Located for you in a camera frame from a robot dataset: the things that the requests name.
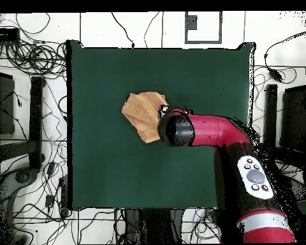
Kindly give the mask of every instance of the electronic device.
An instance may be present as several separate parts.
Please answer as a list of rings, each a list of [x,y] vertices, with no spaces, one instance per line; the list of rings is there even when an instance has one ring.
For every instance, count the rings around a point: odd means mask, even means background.
[[[11,45],[20,41],[18,28],[0,27],[0,45]]]
[[[216,222],[222,243],[295,242],[266,169],[234,120],[162,105],[157,130],[167,145],[215,150]]]
[[[1,84],[10,82],[0,80]],[[31,104],[29,120],[29,140],[26,142],[0,145],[0,162],[29,154],[29,167],[6,172],[0,175],[0,244],[15,244],[12,231],[13,203],[18,190],[32,184],[41,169],[45,157],[42,148],[42,101],[45,80],[31,78]]]

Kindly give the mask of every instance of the black stand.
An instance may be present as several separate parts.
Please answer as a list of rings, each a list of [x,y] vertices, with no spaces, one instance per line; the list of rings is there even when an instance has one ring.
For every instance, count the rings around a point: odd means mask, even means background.
[[[36,180],[45,159],[41,153],[44,86],[45,80],[42,77],[32,77],[29,141],[0,145],[0,162],[29,154],[29,168],[20,168],[0,176],[0,244],[16,244],[12,230],[15,197],[21,188]]]

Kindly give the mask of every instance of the wire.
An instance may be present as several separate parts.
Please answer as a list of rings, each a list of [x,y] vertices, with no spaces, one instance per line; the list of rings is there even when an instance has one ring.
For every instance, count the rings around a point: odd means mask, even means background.
[[[39,34],[39,33],[41,33],[43,30],[45,30],[45,29],[48,27],[48,24],[49,24],[49,22],[51,21],[50,15],[49,15],[48,13],[45,13],[45,14],[47,14],[47,16],[48,16],[48,22],[47,22],[47,24],[46,24],[45,27],[42,28],[41,30],[32,33],[32,32],[28,32],[28,31],[26,31],[26,30],[24,30],[24,29],[21,28],[21,26],[20,26],[20,24],[19,24],[19,21],[18,21],[18,18],[17,18],[17,15],[18,15],[18,14],[19,14],[19,13],[16,13],[16,23],[17,23],[17,25],[19,26],[20,30],[22,30],[22,32],[23,32],[24,34],[25,34],[25,33],[27,33],[27,34]]]
[[[204,215],[199,219],[199,222],[197,222],[194,226],[193,226],[193,229],[190,231],[190,232],[183,232],[183,233],[190,233],[191,236],[190,236],[190,241],[189,243],[191,243],[192,239],[193,239],[193,235],[195,234],[196,235],[196,243],[198,243],[198,241],[200,240],[202,242],[202,240],[207,240],[207,239],[213,239],[213,238],[219,238],[219,236],[213,231],[212,227],[208,225],[208,223],[206,222],[206,220],[208,220],[210,223],[211,223],[211,217],[210,217],[210,211],[207,211],[207,209],[205,209],[205,213]],[[200,231],[200,226],[201,225],[204,225],[205,226],[205,229],[204,231]],[[207,229],[209,229],[212,233],[213,233],[213,236],[210,236],[210,237],[205,237],[205,235],[202,237],[200,236],[200,234],[204,233],[207,231]]]
[[[65,98],[67,98],[67,95],[65,95],[65,96],[63,96],[60,100],[59,100],[59,102],[58,102],[58,109],[60,110],[60,112],[62,112],[62,113],[64,113],[64,114],[67,114],[67,112],[65,112],[65,111],[62,111],[61,110],[61,107],[60,107],[60,102],[63,100],[63,99],[65,99]]]
[[[271,68],[270,68],[270,67],[267,65],[267,63],[266,63],[266,58],[268,57],[268,51],[269,51],[272,47],[274,47],[274,46],[276,46],[276,45],[278,45],[278,44],[280,44],[280,43],[284,43],[285,41],[292,40],[293,38],[297,38],[297,37],[299,37],[299,36],[301,36],[301,35],[303,35],[303,34],[306,34],[306,31],[300,32],[300,33],[298,33],[298,34],[294,34],[294,35],[290,36],[289,38],[286,38],[286,39],[284,39],[284,40],[282,40],[282,41],[279,41],[279,42],[274,43],[273,45],[271,45],[271,46],[266,50],[266,52],[265,52],[265,54],[264,54],[264,60],[265,60],[265,66],[266,66],[266,68],[267,68],[268,70],[271,70]]]
[[[33,234],[33,233],[28,232],[28,231],[26,231],[26,230],[22,230],[22,229],[20,229],[20,228],[17,228],[17,227],[15,227],[15,225],[13,225],[13,228],[14,228],[15,230],[17,230],[17,231],[21,231],[21,232],[24,232],[24,233],[27,233],[27,234],[31,235],[31,236],[32,236],[32,239],[31,239],[31,241],[30,241],[30,243],[29,243],[28,245],[31,245],[31,244],[32,244],[32,242],[33,242],[33,240],[34,240],[34,234]]]
[[[115,15],[113,14],[113,12],[111,12],[111,14],[112,14],[112,17],[115,19],[115,21],[118,23],[118,25],[120,25],[120,27],[123,28],[123,30],[125,31],[125,34],[126,34],[126,36],[127,36],[127,39],[131,42],[131,48],[134,48],[134,47],[135,47],[134,41],[131,40],[131,39],[129,38],[127,31],[124,29],[124,27],[123,27],[123,26],[118,22],[118,20],[115,18]]]
[[[48,238],[47,242],[46,242],[46,243],[43,243],[42,245],[48,245],[49,242],[55,241],[55,240],[58,238],[58,236],[60,236],[60,235],[62,234],[62,232],[66,229],[66,227],[67,227],[67,225],[68,225],[68,223],[69,223],[70,221],[71,221],[71,220],[69,220],[65,225],[59,226],[58,229]],[[55,239],[54,239],[54,240],[51,239],[51,238],[54,236],[54,234],[55,234],[56,232],[59,232],[59,230],[60,230],[62,227],[64,227],[64,229],[61,230],[61,232],[55,236]]]
[[[79,238],[79,244],[80,244],[80,242],[82,241],[82,232],[83,232],[85,229],[87,229],[87,228],[90,227],[90,225],[94,222],[94,219],[96,218],[96,216],[97,216],[98,214],[112,214],[112,213],[114,213],[114,211],[111,211],[111,212],[104,212],[104,211],[97,212],[97,213],[94,215],[92,221],[91,221],[86,227],[84,227],[83,229],[81,229],[81,231],[80,231],[80,238]]]
[[[31,204],[31,203],[27,203],[25,206],[23,206],[23,208],[20,211],[18,211],[16,215],[14,215],[13,219],[15,219],[22,212],[22,210],[28,205],[31,205],[32,207],[40,211],[42,214],[44,214],[46,217],[50,218],[52,221],[56,221],[56,222],[62,221],[62,219],[56,219],[56,218],[51,217],[50,215],[48,215],[47,213],[45,213],[44,211],[42,211],[41,209],[39,209],[38,207],[36,207],[34,204]]]
[[[155,15],[155,16],[152,18],[152,20],[150,21],[150,24],[151,24],[151,23],[153,22],[153,20],[159,15],[159,13],[160,13],[160,11],[156,13],[156,15]],[[149,28],[150,28],[150,24],[149,24],[149,26],[147,27],[146,32],[145,32],[145,34],[144,34],[144,42],[145,42],[146,48],[147,48],[147,44],[146,44],[146,39],[145,39],[145,37],[146,37],[147,31],[148,31]]]

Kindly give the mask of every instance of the black button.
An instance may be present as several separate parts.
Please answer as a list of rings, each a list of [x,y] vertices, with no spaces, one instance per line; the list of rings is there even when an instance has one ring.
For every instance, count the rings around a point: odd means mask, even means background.
[[[252,185],[252,189],[253,189],[254,191],[258,191],[258,190],[259,190],[259,186],[256,185],[256,184],[253,184],[253,185]]]
[[[262,189],[263,189],[264,191],[268,191],[268,186],[262,185]]]

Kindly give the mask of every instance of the control buttons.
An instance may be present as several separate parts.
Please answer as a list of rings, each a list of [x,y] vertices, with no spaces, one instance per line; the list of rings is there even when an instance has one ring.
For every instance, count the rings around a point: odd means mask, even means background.
[[[247,174],[247,179],[253,183],[262,184],[265,182],[265,176],[261,171],[251,170]]]
[[[252,189],[253,189],[254,191],[258,191],[258,190],[259,190],[259,186],[256,185],[256,184],[253,184],[253,185],[252,185]]]
[[[262,189],[263,189],[264,191],[268,191],[268,186],[267,186],[267,185],[262,185]]]

